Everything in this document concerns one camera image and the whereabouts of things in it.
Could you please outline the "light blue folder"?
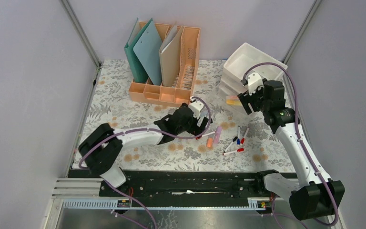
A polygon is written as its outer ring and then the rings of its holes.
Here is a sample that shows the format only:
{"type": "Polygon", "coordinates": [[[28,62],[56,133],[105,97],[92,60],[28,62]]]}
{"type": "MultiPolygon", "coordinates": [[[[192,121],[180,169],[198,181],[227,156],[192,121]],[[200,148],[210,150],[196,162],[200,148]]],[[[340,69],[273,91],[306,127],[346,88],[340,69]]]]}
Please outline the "light blue folder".
{"type": "Polygon", "coordinates": [[[153,19],[150,19],[133,51],[153,85],[162,84],[159,50],[162,44],[153,19]]]}

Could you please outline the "green folder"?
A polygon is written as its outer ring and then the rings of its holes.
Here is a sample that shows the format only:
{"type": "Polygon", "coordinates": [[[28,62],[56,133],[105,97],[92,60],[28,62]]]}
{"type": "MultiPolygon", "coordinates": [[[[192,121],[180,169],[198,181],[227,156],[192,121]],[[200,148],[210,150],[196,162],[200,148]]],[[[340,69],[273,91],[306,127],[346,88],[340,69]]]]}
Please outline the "green folder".
{"type": "Polygon", "coordinates": [[[149,53],[151,44],[148,43],[149,40],[145,32],[151,22],[153,22],[152,18],[141,27],[139,18],[137,18],[128,41],[124,46],[124,51],[136,83],[145,83],[149,77],[139,57],[143,58],[144,54],[149,53]]]}

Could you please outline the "blue highlighter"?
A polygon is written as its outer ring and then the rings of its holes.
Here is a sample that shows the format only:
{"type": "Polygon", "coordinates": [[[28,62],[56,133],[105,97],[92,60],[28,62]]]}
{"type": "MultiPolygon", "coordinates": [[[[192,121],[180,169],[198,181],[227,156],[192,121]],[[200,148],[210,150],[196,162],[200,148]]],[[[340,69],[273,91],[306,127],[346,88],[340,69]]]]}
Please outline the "blue highlighter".
{"type": "Polygon", "coordinates": [[[207,125],[208,120],[209,120],[208,111],[207,111],[206,108],[204,108],[200,113],[200,118],[199,118],[200,124],[201,125],[207,125]]]}

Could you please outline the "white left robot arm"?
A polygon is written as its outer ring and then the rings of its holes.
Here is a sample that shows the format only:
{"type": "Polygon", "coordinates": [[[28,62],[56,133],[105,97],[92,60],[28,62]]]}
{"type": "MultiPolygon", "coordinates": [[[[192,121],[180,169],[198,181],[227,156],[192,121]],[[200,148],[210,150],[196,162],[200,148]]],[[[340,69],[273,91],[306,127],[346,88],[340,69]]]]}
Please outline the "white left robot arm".
{"type": "Polygon", "coordinates": [[[168,114],[145,127],[113,129],[108,123],[99,125],[79,146],[80,169],[101,177],[111,185],[117,196],[128,192],[129,184],[123,169],[115,161],[124,149],[140,146],[157,146],[183,139],[182,133],[191,134],[191,139],[200,137],[212,124],[210,114],[201,115],[202,110],[183,103],[172,114],[168,114]]]}

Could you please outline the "tan kraft folder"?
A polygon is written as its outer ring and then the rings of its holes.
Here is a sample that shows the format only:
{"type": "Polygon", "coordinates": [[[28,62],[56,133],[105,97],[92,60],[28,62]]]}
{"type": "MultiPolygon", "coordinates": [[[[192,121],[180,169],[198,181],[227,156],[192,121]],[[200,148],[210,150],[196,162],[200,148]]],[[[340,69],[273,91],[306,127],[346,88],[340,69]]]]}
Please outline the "tan kraft folder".
{"type": "Polygon", "coordinates": [[[162,86],[172,87],[179,75],[182,32],[182,26],[173,24],[159,49],[162,86]]]}

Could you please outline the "orange cap yellow highlighter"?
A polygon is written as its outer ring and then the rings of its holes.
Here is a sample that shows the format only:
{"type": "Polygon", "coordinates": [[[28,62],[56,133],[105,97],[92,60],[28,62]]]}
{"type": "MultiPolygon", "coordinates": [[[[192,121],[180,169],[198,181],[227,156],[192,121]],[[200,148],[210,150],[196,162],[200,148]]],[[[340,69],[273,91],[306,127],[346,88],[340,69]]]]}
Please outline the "orange cap yellow highlighter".
{"type": "Polygon", "coordinates": [[[238,99],[226,99],[225,103],[232,106],[242,106],[242,103],[238,99]]]}

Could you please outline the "white plastic drawer unit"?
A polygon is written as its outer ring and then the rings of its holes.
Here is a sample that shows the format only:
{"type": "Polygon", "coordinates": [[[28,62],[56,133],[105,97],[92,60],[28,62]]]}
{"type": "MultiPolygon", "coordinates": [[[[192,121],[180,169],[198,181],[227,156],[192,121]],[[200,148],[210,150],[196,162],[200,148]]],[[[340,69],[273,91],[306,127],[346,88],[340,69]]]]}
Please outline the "white plastic drawer unit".
{"type": "Polygon", "coordinates": [[[230,111],[246,115],[242,106],[228,105],[225,101],[226,99],[238,99],[238,94],[248,90],[246,86],[243,86],[241,80],[249,68],[262,62],[274,62],[287,69],[287,65],[284,63],[246,42],[235,50],[224,63],[222,77],[216,91],[222,99],[223,105],[226,105],[230,111]]]}

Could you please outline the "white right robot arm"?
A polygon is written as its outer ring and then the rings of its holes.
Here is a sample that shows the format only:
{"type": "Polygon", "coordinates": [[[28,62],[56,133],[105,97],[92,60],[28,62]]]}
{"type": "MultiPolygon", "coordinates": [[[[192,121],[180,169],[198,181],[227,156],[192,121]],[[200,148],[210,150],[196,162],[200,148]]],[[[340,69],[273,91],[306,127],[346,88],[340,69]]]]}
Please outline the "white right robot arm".
{"type": "Polygon", "coordinates": [[[276,171],[259,172],[254,190],[262,197],[273,192],[284,199],[298,220],[333,215],[336,223],[345,187],[340,180],[334,181],[318,162],[304,139],[295,110],[285,105],[284,95],[283,83],[274,80],[263,80],[253,92],[238,95],[247,114],[263,114],[265,123],[289,155],[298,178],[295,183],[276,171]]]}

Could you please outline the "pink purple highlighter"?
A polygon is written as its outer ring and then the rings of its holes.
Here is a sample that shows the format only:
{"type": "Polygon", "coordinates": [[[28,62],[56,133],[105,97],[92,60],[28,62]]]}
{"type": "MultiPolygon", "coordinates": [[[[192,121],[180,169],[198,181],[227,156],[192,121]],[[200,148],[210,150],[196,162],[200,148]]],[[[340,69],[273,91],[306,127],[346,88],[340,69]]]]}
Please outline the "pink purple highlighter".
{"type": "Polygon", "coordinates": [[[221,126],[217,127],[213,137],[213,146],[216,146],[219,143],[222,130],[223,128],[221,126]]]}

